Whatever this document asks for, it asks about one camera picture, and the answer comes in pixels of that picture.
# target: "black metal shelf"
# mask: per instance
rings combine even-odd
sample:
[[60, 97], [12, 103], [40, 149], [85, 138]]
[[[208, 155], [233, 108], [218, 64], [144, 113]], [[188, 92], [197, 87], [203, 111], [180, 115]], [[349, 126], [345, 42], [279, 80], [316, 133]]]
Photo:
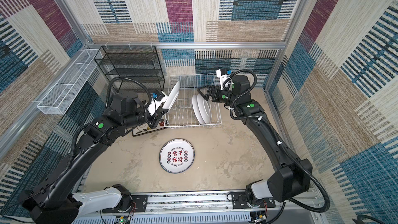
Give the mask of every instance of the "black metal shelf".
[[161, 69], [144, 69], [144, 68], [114, 68], [105, 75], [124, 75], [139, 77], [163, 77]]
[[[99, 52], [103, 58], [95, 59], [95, 61], [108, 80], [112, 80], [115, 75], [128, 76], [143, 83], [149, 90], [163, 90], [164, 74], [156, 47], [103, 46]], [[121, 89], [135, 92], [142, 90], [135, 83], [129, 81], [122, 81], [113, 86], [117, 92]]]

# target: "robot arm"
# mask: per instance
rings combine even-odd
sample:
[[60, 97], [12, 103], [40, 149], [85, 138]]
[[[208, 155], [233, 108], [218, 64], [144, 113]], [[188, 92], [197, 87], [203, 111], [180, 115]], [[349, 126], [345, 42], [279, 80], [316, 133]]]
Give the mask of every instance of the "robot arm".
[[[301, 160], [292, 151], [286, 151], [288, 147], [279, 139], [264, 109], [258, 102], [251, 99], [252, 86], [248, 78], [234, 73], [231, 78], [224, 76], [222, 85], [223, 87], [214, 85], [200, 87], [198, 92], [205, 100], [212, 97], [213, 102], [222, 102], [226, 106], [233, 103], [232, 110], [237, 116], [235, 119], [241, 119], [243, 124], [255, 134], [270, 157], [275, 170], [267, 181], [247, 185], [248, 203], [252, 206], [258, 205], [268, 192], [279, 202], [289, 199], [311, 211], [328, 210], [327, 195], [324, 195], [325, 205], [322, 208], [309, 208], [291, 198], [307, 191], [310, 180], [316, 180], [311, 175], [312, 165], [307, 159]], [[207, 89], [206, 93], [201, 91], [204, 88]], [[128, 133], [126, 129], [133, 129], [143, 123], [147, 123], [151, 128], [156, 127], [161, 117], [168, 111], [168, 109], [160, 108], [161, 103], [164, 102], [163, 107], [171, 106], [176, 98], [176, 96], [167, 98], [164, 92], [159, 91], [153, 96], [153, 99], [150, 99], [150, 105], [144, 107], [135, 93], [115, 95], [111, 106], [103, 115], [94, 119], [84, 129], [83, 136], [76, 144], [76, 152], [65, 157], [57, 168], [33, 190], [22, 191], [19, 199], [22, 201], [22, 206], [30, 212], [35, 223], [46, 224], [56, 221], [60, 224], [69, 224], [76, 217], [89, 212], [104, 208], [118, 208], [120, 211], [125, 211], [131, 206], [130, 192], [121, 185], [86, 194], [71, 194], [70, 192], [97, 157], [118, 137]]]
[[153, 93], [147, 116], [144, 104], [136, 93], [118, 93], [102, 116], [95, 118], [84, 129], [76, 144], [75, 154], [68, 154], [55, 170], [32, 190], [19, 195], [36, 223], [72, 223], [84, 214], [117, 207], [125, 211], [131, 206], [130, 192], [121, 185], [88, 194], [71, 194], [72, 188], [91, 164], [110, 147], [118, 137], [126, 135], [128, 128], [144, 124], [154, 128], [168, 109], [161, 108], [167, 100], [164, 92]]
[[[229, 106], [230, 115], [233, 119], [241, 120], [257, 137], [266, 151], [275, 173], [267, 181], [258, 181], [246, 186], [246, 200], [250, 206], [258, 206], [262, 198], [269, 197], [269, 193], [278, 202], [290, 200], [297, 205], [314, 212], [325, 212], [330, 207], [330, 201], [325, 189], [312, 176], [312, 164], [308, 159], [301, 160], [300, 157], [291, 151], [281, 140], [278, 133], [268, 121], [267, 115], [261, 105], [251, 99], [250, 90], [254, 87], [245, 75], [236, 75], [239, 72], [250, 72], [247, 70], [237, 71], [231, 76], [226, 69], [217, 71], [221, 87], [207, 85], [199, 87], [197, 91], [205, 100], [222, 102]], [[321, 191], [325, 204], [321, 208], [307, 206], [292, 197], [306, 192], [310, 187], [310, 181]]]

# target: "white wire basket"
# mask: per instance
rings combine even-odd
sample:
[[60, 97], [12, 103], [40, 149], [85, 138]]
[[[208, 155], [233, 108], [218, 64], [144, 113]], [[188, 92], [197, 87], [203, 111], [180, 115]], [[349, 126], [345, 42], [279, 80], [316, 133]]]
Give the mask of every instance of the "white wire basket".
[[101, 52], [85, 49], [37, 105], [44, 114], [64, 115], [97, 66]]
[[221, 112], [218, 103], [208, 101], [210, 107], [210, 123], [200, 124], [195, 117], [192, 107], [192, 96], [199, 94], [196, 89], [206, 85], [215, 85], [214, 74], [198, 74], [198, 75], [171, 75], [169, 79], [168, 94], [177, 82], [180, 82], [180, 92], [176, 102], [167, 112], [165, 118], [165, 126], [170, 128], [176, 127], [214, 127], [221, 124]]

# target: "plate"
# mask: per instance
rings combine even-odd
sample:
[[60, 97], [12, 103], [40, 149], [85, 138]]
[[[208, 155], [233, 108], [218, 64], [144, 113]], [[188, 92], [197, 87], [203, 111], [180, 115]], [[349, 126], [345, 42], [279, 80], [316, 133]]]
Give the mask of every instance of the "plate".
[[193, 107], [193, 112], [195, 113], [195, 116], [196, 116], [197, 120], [199, 121], [199, 123], [204, 124], [205, 121], [203, 120], [202, 116], [200, 115], [198, 99], [197, 99], [196, 94], [194, 94], [192, 96], [192, 107]]
[[200, 115], [202, 116], [204, 122], [206, 124], [210, 123], [211, 116], [210, 116], [210, 107], [209, 103], [205, 101], [205, 99], [198, 94], [198, 107], [200, 111]]
[[178, 94], [180, 93], [180, 82], [178, 81], [173, 87], [172, 91], [168, 95], [167, 100], [163, 104], [163, 109], [170, 109], [174, 102], [176, 101]]
[[188, 169], [195, 158], [192, 145], [184, 139], [173, 139], [167, 142], [159, 154], [162, 168], [170, 173], [181, 173]]

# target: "patterned wall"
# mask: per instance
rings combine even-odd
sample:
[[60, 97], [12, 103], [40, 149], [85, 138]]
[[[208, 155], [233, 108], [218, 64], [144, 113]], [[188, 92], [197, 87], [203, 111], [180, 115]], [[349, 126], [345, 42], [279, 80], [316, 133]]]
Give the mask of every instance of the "patterned wall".
[[[0, 161], [0, 208], [17, 203], [22, 190], [35, 187], [69, 153], [75, 131], [102, 114], [107, 82], [96, 68], [65, 115], [40, 113], [34, 120]], [[6, 213], [29, 216], [20, 205]]]
[[94, 42], [282, 41], [298, 0], [66, 0]]
[[310, 0], [269, 90], [330, 223], [398, 220], [398, 0]]
[[81, 47], [54, 0], [0, 0], [0, 135]]
[[[81, 47], [54, 0], [0, 0], [0, 135]], [[104, 83], [98, 77], [65, 116], [40, 114], [2, 157], [0, 208], [51, 171], [67, 152], [71, 132], [98, 114], [103, 103], [96, 92]], [[88, 102], [93, 107], [87, 109]]]
[[[277, 49], [162, 49], [158, 50], [158, 54], [166, 77], [166, 87], [170, 75], [215, 73], [220, 68], [229, 68], [233, 71], [249, 69], [257, 75], [256, 86], [263, 87], [266, 85], [277, 51]], [[253, 82], [252, 76], [249, 74], [247, 76], [250, 82]]]

